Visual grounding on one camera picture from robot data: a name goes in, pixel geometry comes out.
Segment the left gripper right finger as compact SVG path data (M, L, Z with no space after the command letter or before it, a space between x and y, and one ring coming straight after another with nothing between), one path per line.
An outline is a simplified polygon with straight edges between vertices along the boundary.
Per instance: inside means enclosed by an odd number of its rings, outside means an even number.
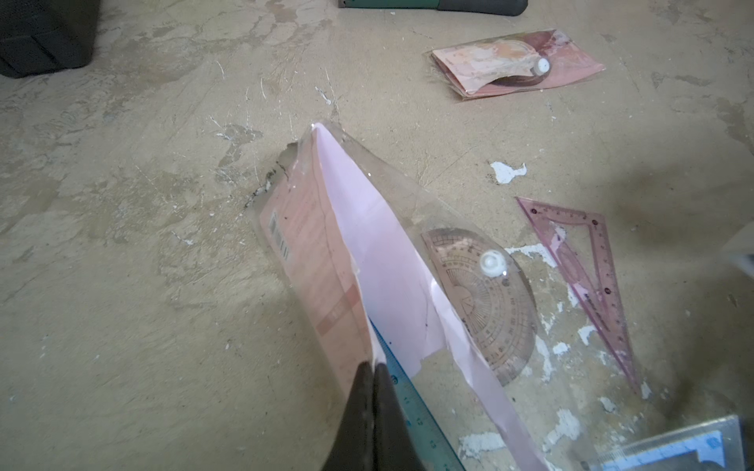
M391 375L384 363L376 366L373 383L374 470L424 471L401 410Z

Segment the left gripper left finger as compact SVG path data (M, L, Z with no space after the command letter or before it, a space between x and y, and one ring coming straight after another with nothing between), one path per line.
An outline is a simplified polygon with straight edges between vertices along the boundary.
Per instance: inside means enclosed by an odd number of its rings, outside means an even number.
M373 395L373 366L363 362L357 367L335 441L322 471L375 469Z

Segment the teal straight ruler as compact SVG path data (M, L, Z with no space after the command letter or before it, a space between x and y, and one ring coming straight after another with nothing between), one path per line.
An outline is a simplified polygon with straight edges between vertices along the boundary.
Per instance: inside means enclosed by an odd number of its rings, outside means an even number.
M387 362L394 389L404 416L404 425L418 458L426 470L465 471L461 459L430 412L420 393L389 344L383 339L374 324L371 324Z

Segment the pink ruler set pouch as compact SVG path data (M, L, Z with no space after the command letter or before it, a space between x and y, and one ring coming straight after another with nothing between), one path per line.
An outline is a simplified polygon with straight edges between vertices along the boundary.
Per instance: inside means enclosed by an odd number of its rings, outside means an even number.
M449 351L522 470L547 463L443 290L422 234L488 237L342 129L315 123L282 154L253 204L343 391L363 362L386 361L374 324L408 376Z

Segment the pink protractor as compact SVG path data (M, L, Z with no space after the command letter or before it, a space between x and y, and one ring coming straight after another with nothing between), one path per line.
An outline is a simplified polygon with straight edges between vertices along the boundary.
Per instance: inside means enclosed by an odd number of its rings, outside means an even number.
M520 376L534 350L536 305L512 257L484 235L461 228L422 234L453 308L501 385Z

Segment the pink triangle ruler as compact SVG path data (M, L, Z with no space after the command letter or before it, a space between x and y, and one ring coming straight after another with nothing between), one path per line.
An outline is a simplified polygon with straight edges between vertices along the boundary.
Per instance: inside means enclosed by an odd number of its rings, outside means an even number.
M516 202L634 392L640 390L603 215L518 196Z

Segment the clear triangle ruler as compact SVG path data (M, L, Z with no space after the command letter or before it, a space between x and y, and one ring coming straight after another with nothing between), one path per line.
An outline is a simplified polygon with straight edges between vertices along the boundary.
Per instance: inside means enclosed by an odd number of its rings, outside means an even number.
M706 421L607 451L581 468L588 471L745 470L736 415Z

